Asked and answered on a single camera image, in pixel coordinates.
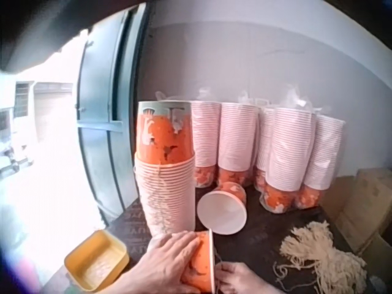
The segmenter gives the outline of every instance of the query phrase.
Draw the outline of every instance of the stack of paper cups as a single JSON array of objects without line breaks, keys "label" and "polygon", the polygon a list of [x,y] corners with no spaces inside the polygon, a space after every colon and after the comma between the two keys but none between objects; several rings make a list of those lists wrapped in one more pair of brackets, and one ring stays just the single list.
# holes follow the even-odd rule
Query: stack of paper cups
[{"label": "stack of paper cups", "polygon": [[153,236],[195,229],[189,102],[139,102],[135,174]]},{"label": "stack of paper cups", "polygon": [[275,189],[300,189],[311,155],[316,116],[291,108],[276,108],[266,181]]},{"label": "stack of paper cups", "polygon": [[333,180],[341,150],[345,121],[320,115],[304,184],[317,190],[327,190]]},{"label": "stack of paper cups", "polygon": [[192,128],[196,160],[196,187],[208,187],[214,181],[219,142],[221,104],[192,101]]},{"label": "stack of paper cups", "polygon": [[268,167],[271,152],[271,139],[274,129],[275,107],[263,107],[260,116],[260,141],[255,172],[255,188],[263,192],[264,188],[259,183],[265,182],[265,172]]},{"label": "stack of paper cups", "polygon": [[218,155],[220,168],[247,173],[251,167],[257,118],[256,106],[222,103]]}]

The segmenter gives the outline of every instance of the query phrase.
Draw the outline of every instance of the twine bundle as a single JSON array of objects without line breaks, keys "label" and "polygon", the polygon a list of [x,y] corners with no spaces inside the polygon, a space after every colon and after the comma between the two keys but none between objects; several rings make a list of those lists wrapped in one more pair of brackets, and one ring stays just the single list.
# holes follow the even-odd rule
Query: twine bundle
[{"label": "twine bundle", "polygon": [[[318,294],[354,294],[366,289],[366,265],[362,258],[333,247],[333,236],[328,223],[311,222],[304,228],[294,228],[294,236],[286,237],[281,245],[281,255],[287,257],[290,265],[274,265],[277,282],[289,292],[297,287],[314,286]],[[313,268],[316,281],[306,285],[296,285],[287,290],[282,280],[288,268]]]}]

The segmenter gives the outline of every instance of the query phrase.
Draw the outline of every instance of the finger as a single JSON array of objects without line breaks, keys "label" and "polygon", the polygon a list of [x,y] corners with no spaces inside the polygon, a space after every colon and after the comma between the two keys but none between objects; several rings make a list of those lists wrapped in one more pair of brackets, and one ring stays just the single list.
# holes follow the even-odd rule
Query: finger
[{"label": "finger", "polygon": [[175,258],[176,262],[181,263],[181,267],[185,266],[190,262],[192,256],[200,245],[200,239],[193,239]]},{"label": "finger", "polygon": [[173,245],[171,248],[169,248],[168,251],[172,254],[172,256],[177,256],[186,246],[188,246],[190,242],[197,238],[197,234],[195,232],[188,232],[185,235],[178,237],[177,239],[174,238],[175,237],[167,241],[166,244],[173,240]]},{"label": "finger", "polygon": [[219,290],[221,292],[223,292],[223,294],[235,294],[236,293],[235,289],[231,285],[227,285],[227,284],[220,285]]},{"label": "finger", "polygon": [[181,284],[181,285],[175,287],[172,290],[172,293],[175,293],[175,294],[177,294],[177,293],[181,293],[181,294],[191,294],[191,293],[193,293],[193,294],[201,294],[201,291],[198,288],[195,288],[195,287],[192,287],[192,286],[189,286],[189,285]]},{"label": "finger", "polygon": [[176,233],[176,234],[172,234],[171,237],[169,238],[169,240],[167,240],[167,242],[165,243],[165,245],[163,246],[163,248],[165,249],[165,251],[169,251],[169,249],[171,249],[173,247],[174,244],[177,243],[177,241],[179,239],[181,239],[184,235],[188,234],[187,231],[185,232],[181,232],[181,233]]},{"label": "finger", "polygon": [[159,237],[157,241],[155,241],[152,245],[151,248],[161,248],[163,245],[166,244],[166,242],[171,238],[171,234],[165,234]]},{"label": "finger", "polygon": [[223,282],[226,284],[233,283],[233,274],[228,271],[222,271],[221,269],[215,269],[215,279],[219,282]]},{"label": "finger", "polygon": [[216,270],[228,271],[229,273],[235,273],[238,263],[235,262],[220,262],[215,266]]}]

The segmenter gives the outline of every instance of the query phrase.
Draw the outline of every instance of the table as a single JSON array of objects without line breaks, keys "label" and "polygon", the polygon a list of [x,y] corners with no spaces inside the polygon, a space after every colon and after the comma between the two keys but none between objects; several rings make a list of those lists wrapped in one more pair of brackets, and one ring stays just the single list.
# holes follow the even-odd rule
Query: table
[{"label": "table", "polygon": [[[197,189],[197,201],[211,189]],[[303,211],[291,211],[284,215],[272,214],[259,204],[259,192],[253,187],[248,187],[246,192],[248,213],[246,225],[239,233],[231,236],[214,234],[217,253],[224,261],[246,263],[256,274],[279,288],[275,282],[276,277],[272,267],[274,262],[277,262],[277,264],[288,263],[279,254],[282,240],[290,234],[290,230],[293,227],[304,227],[312,221],[328,221],[328,217],[321,207]],[[126,268],[128,270],[146,252],[147,245],[151,239],[139,200],[136,200],[128,207],[108,227],[108,230],[126,244],[132,259]],[[205,230],[205,228],[197,219],[196,231],[201,230]],[[334,236],[335,247],[343,251],[350,251],[349,245],[333,224],[330,225],[330,230]],[[294,285],[310,283],[314,279],[315,276],[309,269],[292,270],[285,278],[284,284],[287,288],[290,288]],[[373,293],[371,287],[368,288],[369,290],[366,293]],[[80,293],[80,290],[72,282],[65,267],[62,266],[42,289],[42,293],[71,294]],[[296,288],[291,293],[315,293],[315,290],[310,286]]]}]

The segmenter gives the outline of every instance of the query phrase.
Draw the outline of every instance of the wooden surface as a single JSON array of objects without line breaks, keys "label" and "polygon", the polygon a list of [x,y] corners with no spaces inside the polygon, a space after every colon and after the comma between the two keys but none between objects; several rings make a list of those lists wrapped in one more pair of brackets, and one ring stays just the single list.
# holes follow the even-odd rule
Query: wooden surface
[{"label": "wooden surface", "polygon": [[[197,200],[210,190],[210,188],[197,189]],[[274,262],[287,263],[287,260],[279,254],[282,240],[289,235],[293,227],[304,227],[312,221],[323,222],[327,220],[327,216],[321,208],[292,211],[283,215],[272,214],[260,206],[258,202],[260,193],[253,187],[246,190],[248,220],[245,227],[231,236],[214,234],[215,247],[222,260],[244,262],[264,280],[278,287],[272,267]],[[333,224],[330,229],[334,235],[334,245],[340,250],[350,251],[349,245]],[[127,245],[132,259],[127,268],[132,267],[146,252],[151,239],[140,202],[135,201],[109,226],[108,230]],[[205,228],[197,219],[196,231],[200,230],[205,230]],[[290,288],[294,285],[309,283],[314,279],[315,276],[311,270],[293,270],[289,272],[284,284]],[[77,286],[70,282],[67,271],[62,267],[42,292],[78,293],[79,291]],[[305,287],[294,289],[291,293],[315,293],[315,290],[313,287]]]}]

